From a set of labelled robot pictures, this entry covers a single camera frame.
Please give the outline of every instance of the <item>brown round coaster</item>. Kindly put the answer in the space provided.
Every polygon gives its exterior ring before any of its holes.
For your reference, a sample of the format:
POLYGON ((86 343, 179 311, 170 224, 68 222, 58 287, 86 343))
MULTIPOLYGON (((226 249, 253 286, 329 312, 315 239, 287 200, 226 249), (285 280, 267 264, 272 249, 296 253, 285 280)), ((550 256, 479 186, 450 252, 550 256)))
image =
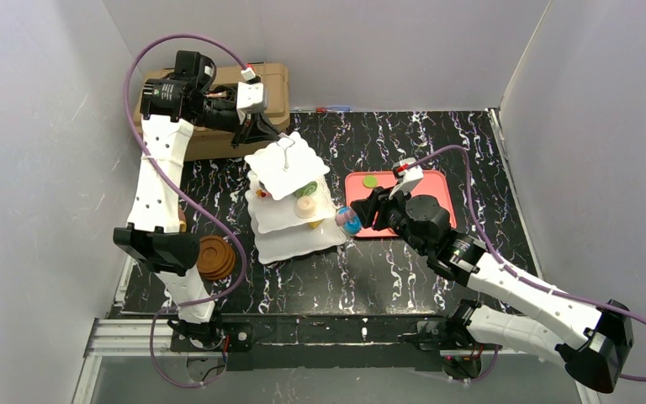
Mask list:
POLYGON ((220 280, 226 278, 231 274, 231 271, 233 271, 234 267, 236 266, 236 254, 234 253, 234 248, 232 248, 231 246, 227 250, 229 251, 229 254, 227 254, 227 260, 225 264, 222 265, 220 270, 212 273, 202 274, 203 278, 207 280, 220 280))
POLYGON ((197 270, 201 274, 217 272, 228 260, 226 247, 229 243, 219 236, 206 236, 199 239, 199 258, 197 270))

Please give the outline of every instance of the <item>white wall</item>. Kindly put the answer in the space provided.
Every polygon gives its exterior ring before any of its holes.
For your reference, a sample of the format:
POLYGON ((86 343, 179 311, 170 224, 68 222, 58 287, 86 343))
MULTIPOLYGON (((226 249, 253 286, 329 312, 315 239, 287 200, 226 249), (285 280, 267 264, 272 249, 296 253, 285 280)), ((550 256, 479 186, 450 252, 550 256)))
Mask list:
MULTIPOLYGON (((646 316, 646 2, 554 1, 501 104, 542 270, 646 316)), ((626 372, 646 375, 646 328, 626 372)), ((646 404, 620 381, 603 402, 646 404)))
MULTIPOLYGON (((501 95, 548 0, 104 0, 133 53, 166 34, 193 31, 249 62, 290 70, 291 106, 363 110, 484 109, 501 95)), ((142 71, 171 66, 162 45, 142 71)))
POLYGON ((0 2, 0 403, 70 402, 138 172, 101 2, 0 2))

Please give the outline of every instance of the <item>white tiered stand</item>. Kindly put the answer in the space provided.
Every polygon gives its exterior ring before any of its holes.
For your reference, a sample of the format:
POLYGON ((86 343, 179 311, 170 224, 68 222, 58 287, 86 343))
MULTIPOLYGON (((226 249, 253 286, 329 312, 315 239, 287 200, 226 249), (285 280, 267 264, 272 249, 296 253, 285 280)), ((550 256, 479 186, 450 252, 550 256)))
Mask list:
POLYGON ((298 132, 244 157, 251 169, 245 197, 252 217, 254 242, 261 263, 291 257, 343 244, 347 236, 335 222, 336 207, 331 200, 325 175, 330 169, 316 156, 298 132), (309 195, 316 202, 315 214, 301 218, 294 212, 297 189, 316 181, 309 195), (260 196, 261 183, 267 196, 260 196), (311 224, 320 221, 315 228, 311 224))

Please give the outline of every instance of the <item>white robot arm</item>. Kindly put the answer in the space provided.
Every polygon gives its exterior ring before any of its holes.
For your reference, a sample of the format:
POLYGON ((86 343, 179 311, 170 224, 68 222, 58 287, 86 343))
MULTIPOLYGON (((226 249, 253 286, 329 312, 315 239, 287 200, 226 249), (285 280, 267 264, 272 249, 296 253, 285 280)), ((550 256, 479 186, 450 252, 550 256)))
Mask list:
MULTIPOLYGON (((216 76, 216 66, 198 52, 181 50, 175 68, 162 79, 147 80, 142 91, 143 152, 140 177, 127 227, 114 229, 115 244, 153 272, 167 287, 173 302, 182 303, 209 297, 199 277, 199 237, 179 232, 177 194, 151 165, 156 160, 177 186, 181 181, 184 154, 195 126, 234 132, 232 146, 266 139, 278 133, 262 112, 266 91, 251 67, 241 71, 246 82, 236 90, 227 88, 236 104, 208 95, 216 76)), ((218 338, 206 326, 214 313, 214 302, 182 306, 178 311, 178 332, 210 343, 218 338)))
MULTIPOLYGON (((413 162, 409 159, 395 165, 398 181, 394 187, 377 187, 367 199, 351 203, 362 227, 390 228, 421 256, 427 256, 427 266, 437 275, 495 297, 526 315, 507 315, 466 300, 447 322, 421 327, 423 333, 429 332, 430 339, 434 335, 437 340, 461 334, 467 342, 535 354, 564 366, 583 385, 612 392, 633 346, 630 318, 566 300, 554 294, 561 291, 553 285, 510 263, 497 263, 482 242, 451 229, 449 212, 436 198, 410 196, 422 180, 421 168, 407 167, 413 162)), ((627 309, 614 300, 608 304, 627 309)))

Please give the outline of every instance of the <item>purple cable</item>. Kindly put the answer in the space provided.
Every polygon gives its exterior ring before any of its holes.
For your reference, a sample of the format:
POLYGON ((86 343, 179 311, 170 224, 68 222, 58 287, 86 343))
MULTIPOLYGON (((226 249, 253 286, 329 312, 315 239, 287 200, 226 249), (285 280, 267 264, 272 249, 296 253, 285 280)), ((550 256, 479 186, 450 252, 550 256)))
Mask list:
POLYGON ((486 368, 484 372, 482 372, 481 375, 469 379, 469 383, 475 383, 477 381, 482 381, 486 378, 491 373, 491 370, 496 366, 496 360, 499 358, 499 345, 496 345, 496 348, 494 348, 494 356, 491 357, 491 363, 489 364, 489 367, 486 368))
MULTIPOLYGON (((448 150, 457 150, 462 152, 462 156, 464 157, 464 165, 467 168, 467 186, 466 186, 466 196, 467 196, 467 206, 469 207, 469 213, 472 216, 472 221, 474 221, 474 225, 477 228, 477 232, 481 236, 482 240, 486 244, 487 248, 489 249, 490 253, 492 256, 494 256, 494 259, 496 260, 497 263, 499 264, 504 264, 504 270, 511 274, 511 276, 519 278, 519 281, 531 286, 532 288, 536 290, 541 290, 544 293, 552 293, 553 295, 563 297, 568 300, 573 300, 573 301, 578 301, 579 303, 585 303, 587 305, 595 306, 595 307, 600 307, 601 309, 609 310, 609 311, 615 311, 616 313, 622 314, 624 316, 628 316, 634 320, 637 320, 638 322, 642 322, 644 325, 646 325, 646 318, 643 316, 640 316, 639 314, 632 313, 631 311, 623 310, 619 307, 615 306, 610 306, 607 303, 602 303, 600 301, 592 300, 592 299, 587 299, 585 297, 581 296, 576 296, 576 295, 571 295, 570 293, 565 293, 559 290, 552 290, 551 288, 544 286, 542 284, 537 284, 536 282, 533 282, 530 279, 519 277, 517 272, 509 267, 508 264, 504 261, 504 258, 501 257, 498 251, 494 248, 494 246, 491 243, 491 240, 489 237, 486 235, 484 228, 481 226, 479 223, 479 218, 477 218, 477 215, 474 213, 474 203, 472 201, 472 169, 471 165, 469 163, 469 156, 467 155, 467 149, 464 147, 458 146, 458 145, 451 145, 451 146, 445 146, 442 148, 439 148, 435 151, 433 151, 431 154, 417 160, 416 162, 413 162, 408 166, 408 168, 413 168, 416 166, 419 166, 423 162, 426 162, 430 160, 431 158, 444 153, 448 150)), ((487 370, 487 373, 491 371, 491 367, 493 367, 494 362, 490 365, 490 368, 487 370)), ((642 381, 646 382, 646 376, 635 376, 635 375, 620 375, 621 378, 625 380, 633 380, 633 381, 642 381)))
MULTIPOLYGON (((196 34, 172 34, 168 35, 165 37, 160 38, 159 40, 155 40, 154 42, 150 43, 148 46, 145 46, 143 50, 140 51, 140 53, 135 57, 135 59, 132 61, 132 65, 130 65, 130 69, 128 69, 127 73, 125 74, 124 78, 124 84, 123 84, 123 103, 124 103, 124 114, 127 116, 127 121, 130 124, 130 130, 132 131, 132 136, 135 138, 137 141, 137 144, 140 145, 140 149, 142 149, 142 153, 145 156, 151 156, 150 151, 147 149, 147 146, 145 146, 145 141, 140 137, 140 135, 137 133, 137 128, 135 127, 135 122, 132 120, 132 114, 130 113, 130 81, 132 80, 132 75, 135 72, 135 69, 137 68, 137 64, 142 60, 142 57, 152 48, 155 46, 161 44, 162 42, 166 42, 168 40, 175 40, 175 39, 192 39, 192 40, 202 40, 204 42, 208 42, 212 45, 218 46, 221 50, 224 52, 228 53, 231 55, 231 57, 236 60, 236 63, 241 66, 241 69, 246 69, 246 64, 239 58, 239 56, 235 55, 231 50, 227 49, 225 46, 220 44, 219 42, 212 40, 210 38, 207 38, 202 35, 196 35, 196 34)), ((236 278, 236 281, 229 286, 227 289, 221 291, 220 293, 216 295, 211 295, 210 297, 206 299, 200 299, 200 300, 193 300, 193 301, 187 301, 182 304, 180 304, 180 307, 187 307, 187 306, 194 306, 198 305, 201 303, 206 303, 208 301, 216 300, 219 299, 220 297, 224 297, 231 293, 234 289, 236 289, 239 284, 244 280, 246 277, 246 271, 248 270, 248 262, 246 261, 246 251, 244 250, 244 246, 241 245, 241 242, 239 239, 236 237, 236 235, 229 230, 228 227, 224 225, 221 221, 219 221, 216 217, 214 217, 212 214, 210 214, 205 208, 203 208, 200 204, 194 202, 193 199, 189 198, 187 194, 185 194, 170 178, 167 177, 167 175, 162 171, 162 168, 157 164, 157 161, 154 158, 149 158, 148 159, 150 163, 152 164, 152 167, 155 168, 155 171, 157 171, 157 174, 159 174, 160 178, 171 188, 177 195, 179 195, 184 202, 187 203, 187 205, 192 206, 197 212, 201 213, 206 217, 209 221, 213 222, 217 227, 219 227, 233 242, 234 245, 236 246, 236 249, 239 251, 239 256, 241 257, 241 272, 239 273, 239 277, 236 278)), ((162 376, 162 378, 171 384, 177 386, 177 387, 182 387, 182 388, 199 388, 203 385, 207 385, 211 383, 214 380, 219 379, 219 377, 224 374, 223 372, 216 377, 212 378, 208 382, 201 382, 193 385, 187 385, 180 383, 176 380, 171 379, 169 376, 165 375, 164 370, 162 367, 160 367, 160 364, 157 363, 157 359, 155 358, 155 347, 154 347, 154 338, 155 338, 155 325, 157 318, 166 313, 167 311, 175 308, 176 306, 170 306, 170 307, 164 307, 160 309, 155 316, 152 318, 152 327, 150 328, 150 359, 152 359, 152 363, 155 365, 155 369, 157 369, 157 373, 162 376)))

